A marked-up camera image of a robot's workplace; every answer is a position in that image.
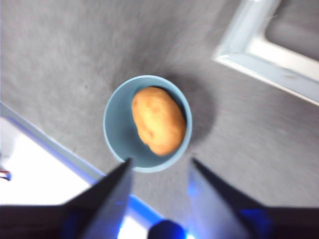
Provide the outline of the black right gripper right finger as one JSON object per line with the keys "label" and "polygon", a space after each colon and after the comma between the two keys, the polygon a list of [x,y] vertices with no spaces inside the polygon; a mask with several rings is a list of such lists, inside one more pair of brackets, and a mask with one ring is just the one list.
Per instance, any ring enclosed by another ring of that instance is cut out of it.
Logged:
{"label": "black right gripper right finger", "polygon": [[318,208],[270,207],[232,187],[193,158],[189,169],[198,239],[317,239]]}

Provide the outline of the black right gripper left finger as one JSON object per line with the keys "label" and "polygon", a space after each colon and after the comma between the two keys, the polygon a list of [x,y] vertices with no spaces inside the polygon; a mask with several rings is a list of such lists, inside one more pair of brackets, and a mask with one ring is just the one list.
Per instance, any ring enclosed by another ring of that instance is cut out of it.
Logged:
{"label": "black right gripper left finger", "polygon": [[60,205],[1,206],[2,239],[115,239],[132,186],[127,159],[95,185]]}

